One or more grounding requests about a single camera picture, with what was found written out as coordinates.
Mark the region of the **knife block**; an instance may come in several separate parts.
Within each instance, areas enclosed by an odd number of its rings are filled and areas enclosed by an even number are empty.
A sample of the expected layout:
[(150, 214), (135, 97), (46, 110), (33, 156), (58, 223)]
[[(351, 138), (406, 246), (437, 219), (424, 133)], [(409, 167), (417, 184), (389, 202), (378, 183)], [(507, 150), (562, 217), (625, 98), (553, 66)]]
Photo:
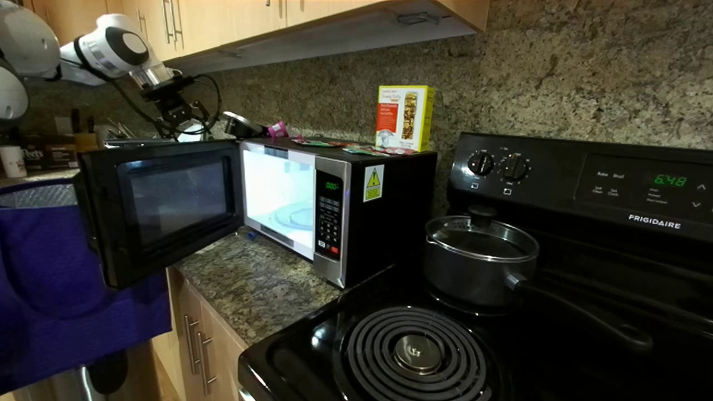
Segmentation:
[(70, 123), (78, 153), (99, 150), (100, 142), (96, 132), (94, 116), (88, 116), (83, 120), (78, 107), (73, 107), (70, 111)]

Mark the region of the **yellow snack box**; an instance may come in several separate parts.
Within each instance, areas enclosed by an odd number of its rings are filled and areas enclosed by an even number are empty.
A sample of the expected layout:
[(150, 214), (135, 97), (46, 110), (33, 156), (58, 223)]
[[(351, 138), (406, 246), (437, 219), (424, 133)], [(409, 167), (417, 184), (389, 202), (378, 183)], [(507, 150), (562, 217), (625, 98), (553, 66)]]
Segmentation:
[(376, 146), (428, 151), (435, 89), (426, 85), (380, 86)]

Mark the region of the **black electric stove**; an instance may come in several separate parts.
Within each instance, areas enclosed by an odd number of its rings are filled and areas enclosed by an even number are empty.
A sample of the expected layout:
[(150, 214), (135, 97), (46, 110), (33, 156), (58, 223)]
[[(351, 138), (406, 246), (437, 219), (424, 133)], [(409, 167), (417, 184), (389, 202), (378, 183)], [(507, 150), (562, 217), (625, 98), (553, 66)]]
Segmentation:
[[(494, 169), (466, 167), (487, 150)], [(502, 157), (531, 171), (501, 180)], [(473, 204), (540, 243), (535, 281), (621, 317), (652, 337), (647, 353), (599, 335), (553, 303), (467, 305), (441, 294), (421, 259), (403, 261), (240, 355), (244, 401), (347, 401), (334, 369), (349, 328), (372, 312), (439, 312), (479, 339), (501, 377), (496, 401), (713, 401), (713, 150), (519, 135), (458, 138), (448, 213)]]

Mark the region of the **wooden base cabinet doors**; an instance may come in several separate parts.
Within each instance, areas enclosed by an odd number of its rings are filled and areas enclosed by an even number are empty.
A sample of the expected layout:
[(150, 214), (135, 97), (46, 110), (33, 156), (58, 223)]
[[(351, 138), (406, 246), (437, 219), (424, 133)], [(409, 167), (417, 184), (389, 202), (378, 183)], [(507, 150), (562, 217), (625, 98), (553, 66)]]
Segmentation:
[[(239, 338), (225, 319), (178, 269), (169, 268), (167, 279), (172, 303), (173, 332), (177, 337), (178, 389), (185, 396), (185, 401), (244, 401), (240, 394), (237, 362), (239, 355), (246, 348), (245, 341)], [(209, 363), (212, 375), (215, 375), (217, 380), (212, 386), (210, 398), (204, 396), (199, 365), (197, 375), (193, 375), (189, 368), (188, 345), (183, 324), (185, 314), (199, 322), (196, 334), (202, 331), (212, 338), (207, 351), (211, 359)]]

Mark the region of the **wooden wall cabinets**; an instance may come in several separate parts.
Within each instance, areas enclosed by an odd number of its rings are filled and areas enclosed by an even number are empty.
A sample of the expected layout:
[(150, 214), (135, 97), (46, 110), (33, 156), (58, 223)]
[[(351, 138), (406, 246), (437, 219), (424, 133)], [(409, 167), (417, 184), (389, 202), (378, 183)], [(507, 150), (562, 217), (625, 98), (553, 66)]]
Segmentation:
[(491, 5), (491, 0), (180, 0), (184, 46), (176, 49), (166, 43), (161, 0), (11, 2), (44, 20), (60, 44), (94, 30), (104, 14), (124, 14), (138, 26), (140, 8), (155, 55), (187, 74), (484, 33)]

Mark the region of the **coil burner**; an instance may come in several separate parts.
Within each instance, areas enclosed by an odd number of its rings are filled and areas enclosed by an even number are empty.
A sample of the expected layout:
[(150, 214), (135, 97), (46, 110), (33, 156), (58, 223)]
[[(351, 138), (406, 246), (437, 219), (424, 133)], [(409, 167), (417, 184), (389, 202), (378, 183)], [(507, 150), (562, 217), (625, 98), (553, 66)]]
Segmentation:
[(412, 306), (355, 322), (334, 377), (347, 401), (496, 401), (501, 379), (486, 348), (461, 323)]

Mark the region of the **stove knob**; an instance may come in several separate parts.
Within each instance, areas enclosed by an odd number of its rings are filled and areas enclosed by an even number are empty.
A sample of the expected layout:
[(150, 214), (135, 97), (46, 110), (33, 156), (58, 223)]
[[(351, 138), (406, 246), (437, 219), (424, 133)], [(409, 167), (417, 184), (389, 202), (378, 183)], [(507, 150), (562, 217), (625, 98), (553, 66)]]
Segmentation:
[(477, 150), (468, 157), (466, 164), (468, 170), (475, 176), (484, 177), (494, 169), (494, 156), (487, 150)]
[(509, 153), (501, 158), (496, 174), (501, 180), (516, 183), (524, 180), (531, 171), (530, 160), (522, 153)]

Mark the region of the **glass pot lid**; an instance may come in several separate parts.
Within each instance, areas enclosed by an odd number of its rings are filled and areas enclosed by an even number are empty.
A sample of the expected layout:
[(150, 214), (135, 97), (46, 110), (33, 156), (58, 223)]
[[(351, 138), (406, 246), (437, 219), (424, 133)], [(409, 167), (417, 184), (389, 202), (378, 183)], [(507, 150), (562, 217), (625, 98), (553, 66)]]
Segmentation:
[(525, 262), (537, 258), (540, 244), (524, 230), (496, 220), (497, 210), (473, 204), (466, 215), (434, 218), (425, 226), (427, 242), (478, 261)]

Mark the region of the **white container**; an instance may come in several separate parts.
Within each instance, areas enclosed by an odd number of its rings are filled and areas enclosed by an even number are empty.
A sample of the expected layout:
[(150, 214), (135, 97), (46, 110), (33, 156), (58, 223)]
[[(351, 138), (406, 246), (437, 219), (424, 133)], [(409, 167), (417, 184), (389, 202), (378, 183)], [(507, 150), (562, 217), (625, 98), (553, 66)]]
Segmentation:
[(193, 143), (206, 140), (204, 124), (196, 119), (181, 124), (177, 128), (175, 140), (179, 143)]

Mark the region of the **black microwave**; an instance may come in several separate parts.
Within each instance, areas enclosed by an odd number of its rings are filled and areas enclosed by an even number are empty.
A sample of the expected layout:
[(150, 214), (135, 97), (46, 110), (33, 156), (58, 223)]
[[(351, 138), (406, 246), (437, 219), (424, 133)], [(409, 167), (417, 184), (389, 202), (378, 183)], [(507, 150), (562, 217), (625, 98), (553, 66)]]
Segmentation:
[(290, 138), (236, 141), (245, 212), (239, 229), (310, 261), (338, 288), (418, 253), (431, 212), (435, 152), (372, 157)]

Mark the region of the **white cup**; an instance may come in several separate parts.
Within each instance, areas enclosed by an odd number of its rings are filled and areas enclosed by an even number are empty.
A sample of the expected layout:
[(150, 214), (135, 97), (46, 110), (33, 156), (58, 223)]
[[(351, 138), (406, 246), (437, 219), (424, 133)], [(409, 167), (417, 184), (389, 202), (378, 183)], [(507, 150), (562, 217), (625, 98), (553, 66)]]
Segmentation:
[(18, 145), (0, 145), (0, 162), (8, 178), (23, 178), (27, 176), (25, 158)]

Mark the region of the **blue bag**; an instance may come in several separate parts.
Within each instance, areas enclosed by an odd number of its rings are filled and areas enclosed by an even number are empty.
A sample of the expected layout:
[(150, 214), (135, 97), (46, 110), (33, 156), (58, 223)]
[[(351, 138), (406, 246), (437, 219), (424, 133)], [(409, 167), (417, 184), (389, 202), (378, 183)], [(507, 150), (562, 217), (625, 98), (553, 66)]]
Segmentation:
[(69, 179), (0, 188), (0, 394), (78, 368), (114, 393), (128, 350), (171, 330), (165, 274), (104, 284)]

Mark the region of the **dark coffee box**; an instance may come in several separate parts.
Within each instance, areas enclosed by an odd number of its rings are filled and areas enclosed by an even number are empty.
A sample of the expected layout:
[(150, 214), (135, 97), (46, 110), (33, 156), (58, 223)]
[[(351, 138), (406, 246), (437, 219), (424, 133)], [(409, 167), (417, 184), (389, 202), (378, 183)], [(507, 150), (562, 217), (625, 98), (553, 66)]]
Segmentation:
[(75, 144), (21, 144), (26, 170), (76, 169), (78, 162)]

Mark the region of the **microwave door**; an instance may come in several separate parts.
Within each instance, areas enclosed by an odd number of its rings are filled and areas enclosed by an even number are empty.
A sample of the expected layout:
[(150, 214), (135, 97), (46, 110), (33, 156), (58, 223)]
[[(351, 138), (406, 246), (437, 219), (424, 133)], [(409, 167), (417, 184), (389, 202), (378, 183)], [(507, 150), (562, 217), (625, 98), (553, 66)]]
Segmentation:
[(245, 222), (236, 140), (81, 153), (73, 185), (107, 287), (123, 290)]

